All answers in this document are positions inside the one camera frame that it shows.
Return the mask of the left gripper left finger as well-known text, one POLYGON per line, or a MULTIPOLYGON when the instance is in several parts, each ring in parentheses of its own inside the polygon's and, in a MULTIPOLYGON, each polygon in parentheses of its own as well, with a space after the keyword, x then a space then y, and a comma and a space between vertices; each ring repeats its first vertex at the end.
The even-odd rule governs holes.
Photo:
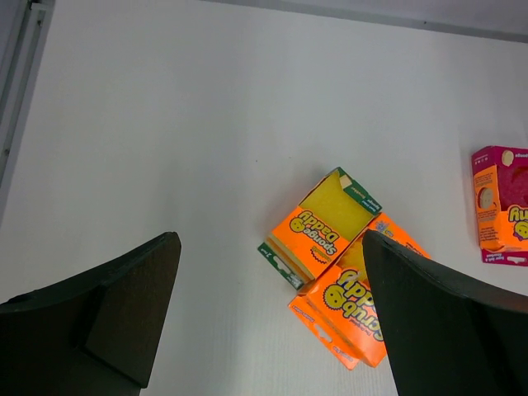
POLYGON ((138 395, 181 256, 175 232, 1 305, 3 395, 138 395))

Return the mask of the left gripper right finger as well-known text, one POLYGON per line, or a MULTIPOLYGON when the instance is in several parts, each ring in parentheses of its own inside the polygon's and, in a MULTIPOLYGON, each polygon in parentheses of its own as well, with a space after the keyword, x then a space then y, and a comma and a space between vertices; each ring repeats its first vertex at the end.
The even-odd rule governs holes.
POLYGON ((400 395, 525 395, 527 298, 369 231, 363 253, 400 395))

